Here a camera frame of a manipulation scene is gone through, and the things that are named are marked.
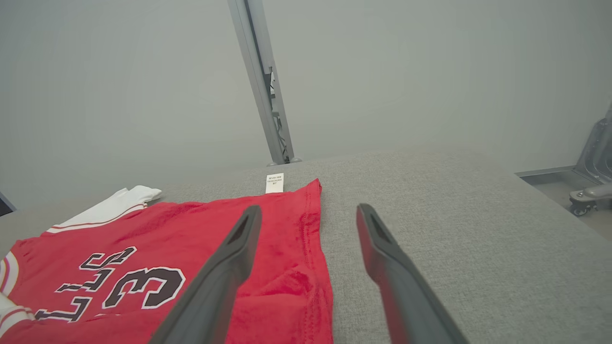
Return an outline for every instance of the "gray table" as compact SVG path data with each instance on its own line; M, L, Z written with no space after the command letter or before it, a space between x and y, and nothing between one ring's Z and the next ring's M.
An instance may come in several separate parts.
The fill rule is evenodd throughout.
M612 245L482 155L417 148L301 162L161 187L162 201L260 195L319 178L321 240L334 290L337 343L389 341L376 285L363 266L356 206L374 206L468 340L610 342ZM0 254L101 200L0 217Z

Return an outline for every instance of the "wheel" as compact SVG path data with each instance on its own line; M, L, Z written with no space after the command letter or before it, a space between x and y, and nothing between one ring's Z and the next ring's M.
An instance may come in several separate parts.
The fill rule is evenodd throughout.
M585 215L586 213L589 212L589 210L591 210L591 208L586 208L584 206L577 206L575 204L572 204L572 206L570 207L570 212L576 216Z

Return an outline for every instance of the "white tag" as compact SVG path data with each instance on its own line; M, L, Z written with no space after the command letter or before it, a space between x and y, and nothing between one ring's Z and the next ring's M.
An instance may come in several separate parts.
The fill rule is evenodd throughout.
M266 193L282 192L284 173L268 174L266 178Z

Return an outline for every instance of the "red jersey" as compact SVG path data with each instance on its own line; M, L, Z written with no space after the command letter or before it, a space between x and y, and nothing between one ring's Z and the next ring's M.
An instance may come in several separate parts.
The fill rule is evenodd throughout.
M226 341L332 342L320 192L316 180L296 192L158 203L18 241L0 266L0 291L16 305L0 314L0 343L146 343L253 204L258 248Z

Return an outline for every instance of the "gray floor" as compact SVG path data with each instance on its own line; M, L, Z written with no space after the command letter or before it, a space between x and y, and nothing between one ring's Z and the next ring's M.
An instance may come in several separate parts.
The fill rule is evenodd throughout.
M581 190L595 184L588 179L571 171L542 174L540 176L522 177L522 180L540 190L551 200L560 206L569 209L572 203L569 200L569 192ZM612 210L610 202L598 203L599 211L590 211L579 217L599 235L612 241Z

